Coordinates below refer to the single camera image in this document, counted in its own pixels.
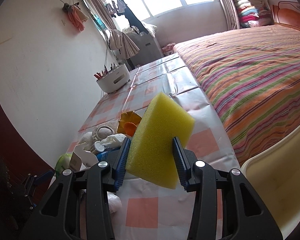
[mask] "beige chair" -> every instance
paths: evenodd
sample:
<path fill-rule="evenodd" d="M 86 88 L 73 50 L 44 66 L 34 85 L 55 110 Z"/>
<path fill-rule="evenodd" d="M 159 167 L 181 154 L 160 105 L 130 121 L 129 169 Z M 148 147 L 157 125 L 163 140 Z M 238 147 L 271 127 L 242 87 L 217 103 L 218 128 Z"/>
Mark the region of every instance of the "beige chair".
<path fill-rule="evenodd" d="M 300 126 L 247 160 L 242 173 L 268 207 L 285 239 L 300 222 Z"/>

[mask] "plastic tablecloth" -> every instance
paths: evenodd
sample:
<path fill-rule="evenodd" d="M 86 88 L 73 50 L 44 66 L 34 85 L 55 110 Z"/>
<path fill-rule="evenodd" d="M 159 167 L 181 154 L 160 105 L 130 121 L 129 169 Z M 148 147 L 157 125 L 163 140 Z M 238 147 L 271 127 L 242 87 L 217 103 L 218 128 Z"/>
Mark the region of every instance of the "plastic tablecloth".
<path fill-rule="evenodd" d="M 132 110 L 142 116 L 159 92 L 169 95 L 195 118 L 187 149 L 215 169 L 240 168 L 216 111 L 178 54 L 131 71 L 128 83 L 98 102 L 67 152 L 72 153 L 81 136 L 93 131 L 98 124 L 119 120 L 121 113 Z M 187 239 L 195 193 L 185 192 L 181 185 L 171 190 L 140 178 L 129 179 L 131 177 L 126 175 L 116 193 L 122 201 L 122 209 L 112 214 L 116 239 Z M 221 227 L 222 201 L 218 191 L 216 239 L 221 238 Z"/>

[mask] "sponge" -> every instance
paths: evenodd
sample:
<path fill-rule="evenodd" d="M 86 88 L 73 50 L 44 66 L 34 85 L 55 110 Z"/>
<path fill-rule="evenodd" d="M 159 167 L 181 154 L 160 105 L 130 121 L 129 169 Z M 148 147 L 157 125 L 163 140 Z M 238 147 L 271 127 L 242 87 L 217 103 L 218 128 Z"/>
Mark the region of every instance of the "sponge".
<path fill-rule="evenodd" d="M 161 187 L 175 189 L 178 173 L 173 159 L 172 139 L 186 146 L 194 118 L 164 93 L 150 102 L 133 136 L 126 170 Z"/>

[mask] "bed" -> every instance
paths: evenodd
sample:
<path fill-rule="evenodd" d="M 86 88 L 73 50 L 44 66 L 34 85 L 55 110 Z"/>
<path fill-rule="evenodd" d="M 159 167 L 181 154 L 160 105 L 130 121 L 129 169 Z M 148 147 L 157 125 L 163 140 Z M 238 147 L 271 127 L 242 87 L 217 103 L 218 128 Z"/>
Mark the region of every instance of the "bed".
<path fill-rule="evenodd" d="M 174 47 L 214 106 L 242 165 L 300 125 L 300 31 L 233 30 Z"/>

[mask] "wooden headboard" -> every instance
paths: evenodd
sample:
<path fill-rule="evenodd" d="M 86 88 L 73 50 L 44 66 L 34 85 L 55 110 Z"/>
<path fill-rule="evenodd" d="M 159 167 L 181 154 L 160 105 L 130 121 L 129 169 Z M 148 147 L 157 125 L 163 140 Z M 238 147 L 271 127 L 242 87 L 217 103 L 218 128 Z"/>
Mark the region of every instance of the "wooden headboard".
<path fill-rule="evenodd" d="M 268 0 L 274 24 L 300 31 L 300 4 L 296 0 Z"/>

